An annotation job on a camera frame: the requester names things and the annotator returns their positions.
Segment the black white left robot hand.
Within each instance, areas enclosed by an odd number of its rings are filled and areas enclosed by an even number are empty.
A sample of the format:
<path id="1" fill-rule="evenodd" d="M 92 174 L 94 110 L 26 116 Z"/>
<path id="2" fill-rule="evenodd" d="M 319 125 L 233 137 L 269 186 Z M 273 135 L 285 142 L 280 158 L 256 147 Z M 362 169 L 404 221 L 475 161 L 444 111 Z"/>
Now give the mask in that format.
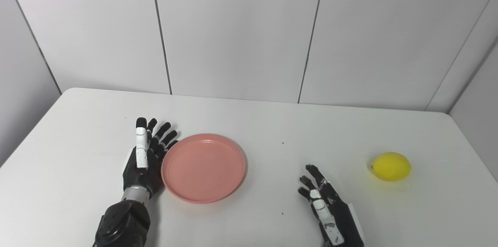
<path id="1" fill-rule="evenodd" d="M 131 187 L 143 188 L 152 198 L 164 186 L 161 166 L 167 152 L 178 142 L 178 132 L 170 122 L 165 122 L 155 131 L 155 118 L 139 117 L 135 125 L 135 146 L 130 152 L 123 171 L 123 190 Z"/>

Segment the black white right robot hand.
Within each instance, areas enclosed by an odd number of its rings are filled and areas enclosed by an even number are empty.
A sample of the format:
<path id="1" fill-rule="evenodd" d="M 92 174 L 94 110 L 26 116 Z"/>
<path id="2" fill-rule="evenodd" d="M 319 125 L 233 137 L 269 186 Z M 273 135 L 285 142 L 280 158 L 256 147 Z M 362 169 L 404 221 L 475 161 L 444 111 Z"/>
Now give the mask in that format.
<path id="1" fill-rule="evenodd" d="M 305 169 L 315 181 L 301 176 L 299 180 L 304 187 L 298 192 L 309 202 L 318 221 L 322 246 L 363 247 L 363 231 L 352 204 L 343 201 L 317 166 L 308 164 Z"/>

